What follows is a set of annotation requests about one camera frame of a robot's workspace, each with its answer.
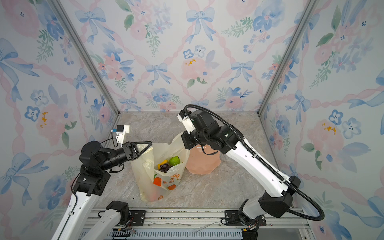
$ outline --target bunch of purple grapes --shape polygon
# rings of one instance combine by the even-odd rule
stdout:
[[[169,163],[164,163],[160,166],[161,172],[168,172],[168,170],[171,168],[171,165]]]

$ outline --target floral wallpaper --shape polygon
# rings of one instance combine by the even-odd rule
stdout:
[[[61,1],[122,111],[257,111],[306,2]]]
[[[0,22],[0,239],[50,239],[116,115],[45,0],[1,0]]]
[[[325,212],[317,240],[384,239],[383,9],[320,0],[262,112],[280,169]]]

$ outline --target black mounting plate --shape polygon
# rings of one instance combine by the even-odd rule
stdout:
[[[239,215],[238,215],[238,210],[225,210],[224,214],[225,214],[225,224],[227,226],[229,226],[229,227],[232,227],[232,226],[244,226],[241,222],[239,222],[240,219],[239,219]],[[263,227],[266,226],[265,218],[261,219],[260,226],[263,226]]]
[[[129,210],[131,216],[133,217],[131,221],[132,227],[142,227],[145,220],[145,210]]]

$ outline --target orange fruit print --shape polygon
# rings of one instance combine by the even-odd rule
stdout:
[[[161,187],[161,178],[155,177],[155,179],[153,180],[153,184]]]
[[[168,187],[169,190],[174,190],[175,188],[176,188],[175,184]]]

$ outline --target metal corner post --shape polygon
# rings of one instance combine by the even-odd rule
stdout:
[[[77,34],[71,20],[69,19],[67,13],[64,10],[64,7],[62,6],[60,0],[48,0],[49,5],[51,6],[52,10],[55,12],[56,16],[59,18],[60,22],[63,24],[64,29],[69,34],[73,45],[75,46],[76,50],[80,54],[81,58],[83,59],[85,65],[90,71],[90,74],[92,75],[93,79],[95,80],[96,84],[99,86],[102,94],[104,95],[106,101],[111,106],[112,110],[115,112],[115,114],[118,116],[120,111],[119,108],[116,106],[115,102],[113,101],[113,98],[111,94],[109,93],[106,85],[104,84],[103,80],[100,78],[98,71],[95,67],[95,65],[92,62],[92,59],[90,55],[88,54],[85,46],[80,40],[79,35]]]
[[[260,109],[258,111],[258,116],[260,117],[263,113],[263,111],[266,109],[266,106],[268,105],[269,99],[271,98],[273,94],[273,90],[276,88],[279,79],[283,75],[283,71],[286,68],[290,57],[292,56],[293,52],[295,51],[295,48],[303,35],[303,32],[305,31],[306,27],[308,26],[308,23],[312,17],[313,11],[315,10],[315,7],[318,3],[318,0],[309,0],[306,8],[303,11],[303,14],[301,16],[300,22],[294,31],[292,35],[292,40],[289,43],[287,49],[285,50],[283,57],[281,59],[282,64],[279,65],[278,69],[276,70],[275,77],[273,78],[271,84],[269,85],[267,92],[265,94],[265,97],[263,99],[263,102],[260,106]]]

